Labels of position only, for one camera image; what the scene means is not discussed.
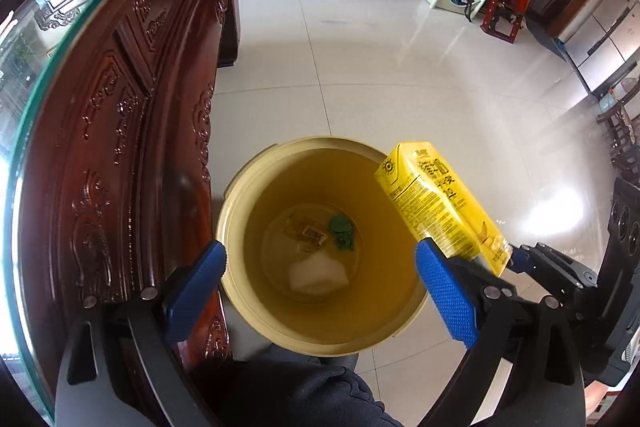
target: floor tile grout line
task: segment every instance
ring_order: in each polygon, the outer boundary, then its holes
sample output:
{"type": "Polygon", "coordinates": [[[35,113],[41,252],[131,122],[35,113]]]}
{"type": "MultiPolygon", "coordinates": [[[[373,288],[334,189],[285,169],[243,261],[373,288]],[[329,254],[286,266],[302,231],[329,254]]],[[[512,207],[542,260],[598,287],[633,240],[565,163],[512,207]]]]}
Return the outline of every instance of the floor tile grout line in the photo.
{"type": "Polygon", "coordinates": [[[236,89],[233,91],[214,92],[213,96],[218,96],[220,94],[233,94],[236,92],[265,91],[269,89],[288,89],[289,87],[315,87],[315,86],[314,84],[295,84],[293,86],[249,87],[247,89],[236,89]]]}
{"type": "Polygon", "coordinates": [[[410,359],[411,357],[415,357],[416,355],[420,355],[421,353],[424,353],[425,351],[433,349],[433,347],[439,346],[440,344],[444,344],[445,342],[449,342],[449,341],[453,341],[453,340],[455,340],[455,339],[450,337],[450,338],[445,339],[445,340],[443,340],[443,341],[441,341],[441,342],[439,342],[437,344],[433,344],[433,346],[425,347],[424,349],[421,349],[417,353],[409,355],[408,357],[404,357],[402,359],[394,360],[393,362],[385,363],[385,364],[381,365],[380,367],[376,366],[376,357],[374,357],[373,358],[373,367],[376,370],[376,378],[378,378],[378,370],[382,369],[383,367],[386,367],[387,365],[391,365],[392,363],[402,362],[402,360],[410,359]]]}
{"type": "Polygon", "coordinates": [[[371,360],[373,360],[373,373],[376,375],[376,387],[378,388],[378,399],[382,402],[382,395],[380,394],[380,381],[378,380],[378,370],[376,369],[376,357],[373,354],[373,348],[369,347],[371,350],[371,360]]]}
{"type": "Polygon", "coordinates": [[[320,84],[320,75],[318,74],[318,65],[316,64],[316,56],[314,55],[314,47],[311,45],[311,35],[309,35],[309,27],[306,25],[306,17],[305,17],[305,9],[302,7],[302,1],[298,0],[300,3],[300,11],[302,12],[302,20],[305,22],[305,30],[306,30],[306,38],[309,42],[309,49],[311,50],[311,58],[314,60],[314,69],[316,70],[316,78],[318,79],[318,87],[320,89],[320,96],[322,97],[322,106],[324,107],[324,116],[326,117],[326,126],[329,129],[329,134],[331,136],[331,124],[329,123],[329,114],[326,111],[326,103],[324,103],[324,93],[322,92],[322,85],[320,84]]]}
{"type": "MultiPolygon", "coordinates": [[[[311,49],[311,55],[312,58],[314,60],[314,67],[316,68],[316,79],[318,80],[318,87],[320,88],[320,93],[322,95],[322,103],[324,103],[324,93],[322,92],[322,86],[320,84],[320,78],[318,76],[318,68],[316,67],[316,58],[313,56],[313,49],[311,49]]],[[[293,86],[270,86],[270,87],[249,87],[247,89],[236,89],[236,90],[230,90],[230,91],[223,91],[223,92],[215,92],[214,96],[219,95],[219,94],[233,94],[235,92],[247,92],[247,91],[259,91],[259,90],[267,90],[267,89],[287,89],[287,87],[312,87],[313,84],[296,84],[293,86]]],[[[511,96],[509,94],[497,94],[494,92],[491,92],[490,90],[485,90],[485,89],[463,89],[463,88],[457,88],[457,87],[443,87],[443,86],[417,86],[416,84],[385,84],[385,83],[369,83],[369,82],[345,82],[345,83],[340,83],[340,84],[327,84],[327,86],[330,87],[335,87],[335,86],[391,86],[391,87],[417,87],[418,89],[439,89],[439,90],[445,90],[445,91],[456,91],[456,92],[471,92],[471,93],[485,93],[485,94],[490,94],[492,96],[503,96],[505,98],[510,98],[511,100],[522,100],[523,102],[530,102],[530,103],[540,103],[542,105],[545,106],[549,106],[549,107],[553,107],[556,109],[561,109],[563,111],[569,111],[569,109],[565,108],[565,107],[560,107],[559,105],[553,105],[551,103],[547,103],[547,102],[542,102],[540,100],[531,100],[530,98],[520,98],[518,96],[511,96]]]]}

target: person's leg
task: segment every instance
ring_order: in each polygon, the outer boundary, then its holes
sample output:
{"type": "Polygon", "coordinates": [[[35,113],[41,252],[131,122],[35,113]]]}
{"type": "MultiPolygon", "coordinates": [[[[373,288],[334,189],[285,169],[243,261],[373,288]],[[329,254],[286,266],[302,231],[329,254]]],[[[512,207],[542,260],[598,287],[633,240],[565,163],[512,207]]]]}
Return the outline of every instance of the person's leg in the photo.
{"type": "Polygon", "coordinates": [[[255,357],[226,384],[224,396],[205,399],[225,427],[402,427],[353,371],[309,360],[255,357]]]}
{"type": "Polygon", "coordinates": [[[345,355],[344,357],[322,357],[320,358],[322,365],[341,365],[352,371],[356,370],[356,364],[358,363],[358,354],[345,355]]]}
{"type": "Polygon", "coordinates": [[[298,363],[313,363],[315,365],[320,364],[318,357],[310,357],[309,355],[303,355],[302,353],[296,353],[290,351],[284,347],[271,346],[263,349],[259,353],[256,353],[251,360],[272,360],[273,362],[298,362],[298,363]]]}

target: refrigerator door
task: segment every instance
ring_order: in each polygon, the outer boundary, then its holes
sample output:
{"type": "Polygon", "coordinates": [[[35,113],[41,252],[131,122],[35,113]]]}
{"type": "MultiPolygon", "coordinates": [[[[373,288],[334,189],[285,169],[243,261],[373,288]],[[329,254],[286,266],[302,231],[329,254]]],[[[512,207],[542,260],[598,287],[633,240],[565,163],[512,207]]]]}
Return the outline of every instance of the refrigerator door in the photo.
{"type": "Polygon", "coordinates": [[[624,63],[611,39],[606,39],[597,51],[580,65],[578,71],[593,91],[624,63]]]}
{"type": "Polygon", "coordinates": [[[608,31],[625,8],[631,9],[637,0],[603,0],[593,12],[593,17],[608,31]]]}
{"type": "Polygon", "coordinates": [[[604,34],[605,31],[594,17],[589,17],[585,20],[578,31],[564,45],[566,52],[576,66],[580,66],[589,57],[587,52],[604,34]]]}
{"type": "Polygon", "coordinates": [[[611,34],[611,40],[627,60],[640,47],[640,4],[636,4],[620,26],[611,34]]]}

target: red stool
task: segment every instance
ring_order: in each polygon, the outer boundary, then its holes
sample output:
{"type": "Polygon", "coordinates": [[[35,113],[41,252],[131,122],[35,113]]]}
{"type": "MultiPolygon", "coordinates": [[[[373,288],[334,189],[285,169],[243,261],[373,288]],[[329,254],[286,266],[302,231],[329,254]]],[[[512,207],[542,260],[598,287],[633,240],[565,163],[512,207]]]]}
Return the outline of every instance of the red stool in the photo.
{"type": "Polygon", "coordinates": [[[482,31],[513,44],[528,5],[529,0],[488,0],[486,4],[486,15],[480,26],[482,31]],[[500,20],[500,17],[508,20],[511,24],[510,34],[501,33],[495,29],[495,25],[500,20]]]}

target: food wrapper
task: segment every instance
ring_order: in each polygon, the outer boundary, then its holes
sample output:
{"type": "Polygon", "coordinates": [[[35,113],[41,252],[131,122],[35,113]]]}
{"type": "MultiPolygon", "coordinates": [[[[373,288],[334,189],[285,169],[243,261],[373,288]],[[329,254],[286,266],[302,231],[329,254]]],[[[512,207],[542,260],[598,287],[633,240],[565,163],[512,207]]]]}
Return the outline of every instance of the food wrapper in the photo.
{"type": "Polygon", "coordinates": [[[308,252],[303,249],[302,253],[316,251],[329,237],[327,227],[297,211],[293,211],[287,218],[282,231],[290,238],[309,245],[308,252]]]}
{"type": "Polygon", "coordinates": [[[399,143],[375,177],[414,237],[432,237],[447,257],[476,259],[500,276],[511,245],[429,142],[399,143]]]}

